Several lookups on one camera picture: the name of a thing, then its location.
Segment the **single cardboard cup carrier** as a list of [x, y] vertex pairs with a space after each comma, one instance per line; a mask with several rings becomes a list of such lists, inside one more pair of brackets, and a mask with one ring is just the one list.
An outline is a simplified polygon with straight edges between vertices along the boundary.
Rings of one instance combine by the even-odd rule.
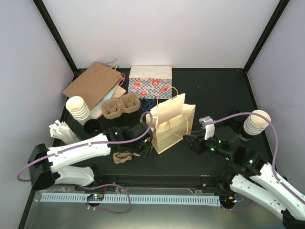
[[125, 162], [132, 160], [133, 156], [139, 157], [141, 155], [137, 153], [131, 153], [129, 151], [125, 151], [122, 153], [117, 152], [113, 154], [113, 161], [115, 164], [124, 164]]

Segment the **cream paper bag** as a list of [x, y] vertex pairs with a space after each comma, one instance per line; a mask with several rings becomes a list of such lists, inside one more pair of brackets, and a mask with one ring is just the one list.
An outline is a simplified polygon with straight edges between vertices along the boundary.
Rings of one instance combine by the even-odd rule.
[[146, 123], [153, 128], [152, 145], [158, 154], [183, 140], [184, 135], [191, 133], [195, 108], [194, 104], [185, 103], [185, 93], [178, 94], [164, 102], [157, 99], [156, 106], [145, 115]]

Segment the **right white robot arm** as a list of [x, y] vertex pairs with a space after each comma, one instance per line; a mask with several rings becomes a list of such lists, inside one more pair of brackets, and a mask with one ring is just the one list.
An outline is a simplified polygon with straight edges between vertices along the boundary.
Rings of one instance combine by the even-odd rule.
[[222, 126], [206, 137], [206, 131], [194, 131], [183, 135], [189, 147], [198, 154], [211, 152], [227, 162], [226, 168], [217, 178], [221, 192], [229, 190], [241, 194], [266, 208], [279, 219], [287, 229], [305, 227], [305, 196], [295, 196], [287, 189], [285, 179], [276, 180], [272, 165], [265, 161], [258, 151], [242, 145], [240, 138], [230, 127]]

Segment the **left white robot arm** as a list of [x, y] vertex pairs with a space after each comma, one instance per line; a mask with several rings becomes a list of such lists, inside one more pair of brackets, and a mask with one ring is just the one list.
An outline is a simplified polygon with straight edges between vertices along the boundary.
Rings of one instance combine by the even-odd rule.
[[56, 184], [77, 184], [98, 190], [102, 178], [92, 166], [76, 167], [76, 163], [125, 151], [147, 153], [152, 138], [153, 127], [139, 123], [134, 127], [111, 127], [70, 145], [47, 148], [39, 144], [28, 160], [31, 187], [38, 191]]

